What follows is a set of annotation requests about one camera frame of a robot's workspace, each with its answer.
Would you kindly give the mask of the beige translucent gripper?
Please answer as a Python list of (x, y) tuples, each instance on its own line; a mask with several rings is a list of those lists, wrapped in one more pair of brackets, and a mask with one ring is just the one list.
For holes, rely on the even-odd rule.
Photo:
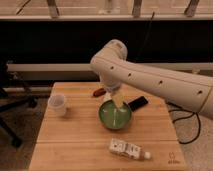
[(116, 89), (111, 93), (111, 98), (117, 108), (121, 108), (123, 106), (124, 98), (119, 89)]

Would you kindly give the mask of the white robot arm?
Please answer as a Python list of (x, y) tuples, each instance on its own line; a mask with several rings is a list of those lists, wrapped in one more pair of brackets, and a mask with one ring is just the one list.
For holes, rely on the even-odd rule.
[(109, 41), (91, 59), (104, 89), (117, 93), (122, 83), (161, 97), (213, 120), (213, 77), (128, 62), (127, 47)]

